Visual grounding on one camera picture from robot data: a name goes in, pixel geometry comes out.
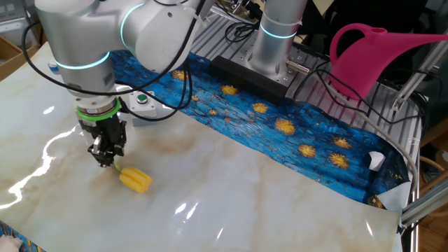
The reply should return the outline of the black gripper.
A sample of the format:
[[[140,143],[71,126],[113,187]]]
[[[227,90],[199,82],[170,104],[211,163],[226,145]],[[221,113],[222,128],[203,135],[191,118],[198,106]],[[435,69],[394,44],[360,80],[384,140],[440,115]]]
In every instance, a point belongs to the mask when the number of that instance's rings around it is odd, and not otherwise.
[[[120,157],[125,155],[127,123],[119,119],[116,114],[98,121],[80,118],[78,121],[81,128],[89,133],[94,140],[87,151],[100,167],[110,167],[114,162],[114,155]]]

